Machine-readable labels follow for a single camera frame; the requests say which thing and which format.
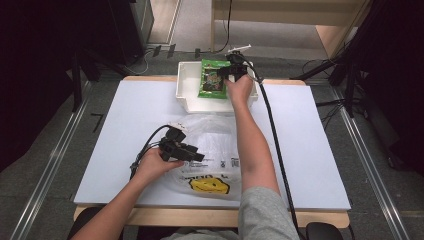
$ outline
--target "forearm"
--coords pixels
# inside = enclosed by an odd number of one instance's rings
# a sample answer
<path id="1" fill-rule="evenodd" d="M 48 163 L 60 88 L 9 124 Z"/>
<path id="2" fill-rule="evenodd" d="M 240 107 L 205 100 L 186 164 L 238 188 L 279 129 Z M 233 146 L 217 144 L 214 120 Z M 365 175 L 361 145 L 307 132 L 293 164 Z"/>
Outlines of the forearm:
<path id="1" fill-rule="evenodd" d="M 247 104 L 235 105 L 234 112 L 243 191 L 250 187 L 262 186 L 280 193 L 268 143 Z"/>
<path id="2" fill-rule="evenodd" d="M 129 182 L 72 239 L 118 239 L 135 202 L 144 188 L 145 185 L 142 183 Z"/>

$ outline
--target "yellow smiley face logo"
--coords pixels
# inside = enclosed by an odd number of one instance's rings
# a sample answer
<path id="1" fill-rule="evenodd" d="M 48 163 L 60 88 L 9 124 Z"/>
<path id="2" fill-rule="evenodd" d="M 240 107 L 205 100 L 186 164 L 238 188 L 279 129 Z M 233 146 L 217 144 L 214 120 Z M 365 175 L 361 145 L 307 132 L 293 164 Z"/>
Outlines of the yellow smiley face logo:
<path id="1" fill-rule="evenodd" d="M 228 194 L 230 185 L 219 178 L 192 179 L 189 182 L 191 188 L 196 192 Z"/>

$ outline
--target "white plastic bag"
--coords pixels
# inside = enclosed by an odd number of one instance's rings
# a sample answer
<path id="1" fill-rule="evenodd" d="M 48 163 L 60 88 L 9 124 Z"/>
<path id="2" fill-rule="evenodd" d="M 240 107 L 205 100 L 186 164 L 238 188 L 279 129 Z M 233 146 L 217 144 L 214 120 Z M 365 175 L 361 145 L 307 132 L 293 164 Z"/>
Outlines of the white plastic bag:
<path id="1" fill-rule="evenodd" d="M 238 200 L 241 174 L 234 117 L 192 114 L 180 119 L 187 131 L 184 143 L 204 154 L 202 162 L 185 162 L 169 171 L 168 186 L 175 191 L 208 198 Z"/>

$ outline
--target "green package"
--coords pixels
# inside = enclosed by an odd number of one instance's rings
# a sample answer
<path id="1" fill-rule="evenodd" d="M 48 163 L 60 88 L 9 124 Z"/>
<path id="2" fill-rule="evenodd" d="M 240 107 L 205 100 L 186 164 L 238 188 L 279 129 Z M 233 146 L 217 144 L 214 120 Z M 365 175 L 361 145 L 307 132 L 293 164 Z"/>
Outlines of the green package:
<path id="1" fill-rule="evenodd" d="M 217 74 L 221 67 L 230 66 L 229 61 L 213 61 L 202 59 L 202 75 L 200 78 L 200 98 L 227 98 L 227 89 L 224 79 Z"/>

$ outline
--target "gray sleeve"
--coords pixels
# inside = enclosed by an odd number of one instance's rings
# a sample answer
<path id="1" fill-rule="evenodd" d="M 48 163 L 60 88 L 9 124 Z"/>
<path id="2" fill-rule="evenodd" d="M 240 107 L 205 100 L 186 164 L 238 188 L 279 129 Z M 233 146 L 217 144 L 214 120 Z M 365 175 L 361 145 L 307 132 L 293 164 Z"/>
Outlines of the gray sleeve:
<path id="1" fill-rule="evenodd" d="M 243 193 L 238 221 L 241 239 L 299 239 L 283 199 L 268 188 Z"/>

